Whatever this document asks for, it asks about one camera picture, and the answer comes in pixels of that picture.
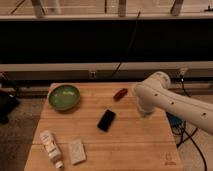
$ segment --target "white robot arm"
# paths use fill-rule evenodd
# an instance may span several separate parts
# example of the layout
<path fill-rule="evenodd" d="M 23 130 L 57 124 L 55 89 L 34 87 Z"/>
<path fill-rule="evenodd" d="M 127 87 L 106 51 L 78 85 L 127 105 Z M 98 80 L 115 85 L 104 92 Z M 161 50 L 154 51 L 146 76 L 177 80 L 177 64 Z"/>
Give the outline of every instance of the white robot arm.
<path fill-rule="evenodd" d="M 159 107 L 213 134 L 213 104 L 173 93 L 168 90 L 170 84 L 164 72 L 156 72 L 134 84 L 132 90 L 139 111 L 148 115 Z"/>

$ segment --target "cable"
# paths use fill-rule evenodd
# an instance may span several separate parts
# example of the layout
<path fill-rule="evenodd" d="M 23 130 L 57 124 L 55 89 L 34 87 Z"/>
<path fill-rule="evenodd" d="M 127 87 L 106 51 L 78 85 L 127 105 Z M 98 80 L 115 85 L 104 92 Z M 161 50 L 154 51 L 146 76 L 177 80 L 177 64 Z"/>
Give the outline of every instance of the cable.
<path fill-rule="evenodd" d="M 182 89 L 183 89 L 184 94 L 185 94 L 186 96 L 188 96 L 188 97 L 191 97 L 191 96 L 189 95 L 189 93 L 188 93 L 188 92 L 186 91 L 186 89 L 185 89 L 184 77 L 183 77 L 183 75 L 180 75 L 180 82 L 181 82 L 181 85 L 182 85 Z"/>
<path fill-rule="evenodd" d="M 184 77 L 183 75 L 180 75 L 180 81 L 181 81 L 181 85 L 182 85 L 182 89 L 185 93 L 186 96 L 188 96 L 189 98 L 191 98 L 191 96 L 189 95 L 189 93 L 186 91 L 185 89 L 185 85 L 184 85 Z M 184 130 L 186 130 L 186 121 L 184 121 Z M 191 137 L 198 131 L 198 128 L 195 128 L 195 130 L 192 132 L 192 134 L 190 135 Z M 181 139 L 180 142 L 177 144 L 177 147 L 179 147 L 181 144 L 183 144 L 184 142 L 186 142 L 189 138 L 183 139 L 183 131 L 181 131 Z"/>
<path fill-rule="evenodd" d="M 203 160 L 203 164 L 204 164 L 204 171 L 207 171 L 207 164 L 206 164 L 206 159 L 202 153 L 202 151 L 200 150 L 200 148 L 198 147 L 198 145 L 195 143 L 195 141 L 192 139 L 192 137 L 189 135 L 189 133 L 186 130 L 183 130 L 184 133 L 189 137 L 189 139 L 192 141 L 192 143 L 194 144 L 194 146 L 196 147 L 197 151 L 199 152 L 202 160 Z"/>
<path fill-rule="evenodd" d="M 15 97 L 19 94 L 19 92 L 20 92 L 20 88 L 19 88 L 19 86 L 14 82 L 14 81 L 12 81 L 11 79 L 9 79 L 8 78 L 8 76 L 6 75 L 6 73 L 4 73 L 4 72 L 1 72 L 1 75 L 2 75 L 2 77 L 8 82 L 8 83 L 10 83 L 11 84 L 11 86 L 13 87 L 13 89 L 15 90 Z"/>
<path fill-rule="evenodd" d="M 191 96 L 188 94 L 188 92 L 186 91 L 185 86 L 184 86 L 184 77 L 183 77 L 183 75 L 181 75 L 180 78 L 181 78 L 182 89 L 183 89 L 185 95 L 188 96 L 188 97 L 190 98 Z M 196 147 L 196 149 L 198 150 L 198 152 L 199 152 L 199 154 L 200 154 L 200 156 L 201 156 L 201 158 L 202 158 L 202 160 L 203 160 L 204 171 L 207 171 L 206 159 L 205 159 L 205 157 L 204 157 L 202 151 L 201 151 L 200 148 L 198 147 L 198 145 L 197 145 L 197 144 L 195 143 L 195 141 L 192 139 L 192 137 L 193 137 L 193 136 L 195 135 L 195 133 L 198 131 L 198 128 L 195 128 L 195 130 L 194 130 L 191 134 L 189 134 L 189 133 L 186 131 L 186 121 L 184 121 L 183 127 L 180 127 L 180 126 L 179 126 L 179 128 L 180 128 L 180 132 L 181 132 L 181 134 L 180 134 L 181 140 L 180 140 L 180 142 L 176 145 L 177 148 L 179 148 L 183 143 L 185 143 L 187 140 L 190 139 L 190 140 L 192 141 L 192 143 L 194 144 L 194 146 Z"/>
<path fill-rule="evenodd" d="M 119 64 L 118 64 L 118 66 L 116 67 L 116 69 L 115 69 L 115 70 L 112 72 L 112 74 L 109 76 L 108 79 L 112 78 L 112 77 L 118 72 L 119 68 L 121 67 L 121 65 L 122 65 L 122 63 L 123 63 L 123 62 L 122 62 L 123 59 L 126 58 L 126 56 L 128 55 L 128 53 L 129 53 L 130 50 L 132 49 L 132 46 L 133 46 L 133 44 L 134 44 L 134 42 L 135 42 L 135 37 L 136 37 L 136 34 L 137 34 L 138 20 L 139 20 L 139 18 L 140 18 L 140 15 L 141 15 L 141 12 L 139 11 L 139 12 L 138 12 L 138 15 L 137 15 L 137 18 L 136 18 L 136 20 L 135 20 L 135 28 L 134 28 L 134 30 L 133 30 L 133 32 L 132 32 L 131 40 L 130 40 L 129 45 L 128 45 L 128 47 L 127 47 L 125 53 L 124 53 L 124 56 L 123 56 L 123 58 L 121 59 L 121 61 L 119 62 Z"/>
<path fill-rule="evenodd" d="M 17 9 L 18 9 L 25 1 L 26 1 L 26 0 L 20 1 L 20 2 L 15 6 L 15 8 L 10 12 L 10 14 L 14 14 L 14 13 L 17 11 Z"/>

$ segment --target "cream tube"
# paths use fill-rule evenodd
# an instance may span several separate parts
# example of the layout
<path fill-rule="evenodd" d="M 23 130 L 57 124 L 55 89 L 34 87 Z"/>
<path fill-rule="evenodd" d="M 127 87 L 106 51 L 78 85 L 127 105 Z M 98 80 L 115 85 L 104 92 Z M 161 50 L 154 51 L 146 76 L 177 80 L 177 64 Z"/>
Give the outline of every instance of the cream tube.
<path fill-rule="evenodd" d="M 57 170 L 63 170 L 62 154 L 59 150 L 52 133 L 45 130 L 40 133 L 40 139 L 44 145 L 50 161 L 55 164 Z"/>

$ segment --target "black smartphone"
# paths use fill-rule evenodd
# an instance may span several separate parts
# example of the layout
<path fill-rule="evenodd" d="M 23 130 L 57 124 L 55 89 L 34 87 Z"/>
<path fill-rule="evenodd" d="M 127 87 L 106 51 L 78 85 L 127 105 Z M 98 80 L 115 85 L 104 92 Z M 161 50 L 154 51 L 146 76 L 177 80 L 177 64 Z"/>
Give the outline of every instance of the black smartphone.
<path fill-rule="evenodd" d="M 107 131 L 114 118 L 115 113 L 110 110 L 107 110 L 99 121 L 97 127 L 103 131 Z"/>

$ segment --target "red object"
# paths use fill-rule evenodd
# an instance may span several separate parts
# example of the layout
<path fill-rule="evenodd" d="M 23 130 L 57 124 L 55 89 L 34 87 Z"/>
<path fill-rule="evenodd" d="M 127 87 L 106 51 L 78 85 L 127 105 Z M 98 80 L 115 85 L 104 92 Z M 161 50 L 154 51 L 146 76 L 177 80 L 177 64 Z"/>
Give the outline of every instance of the red object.
<path fill-rule="evenodd" d="M 118 101 L 120 100 L 122 97 L 124 97 L 128 92 L 128 89 L 127 88 L 123 88 L 121 89 L 120 91 L 118 91 L 115 95 L 114 95 L 114 100 L 115 101 Z"/>

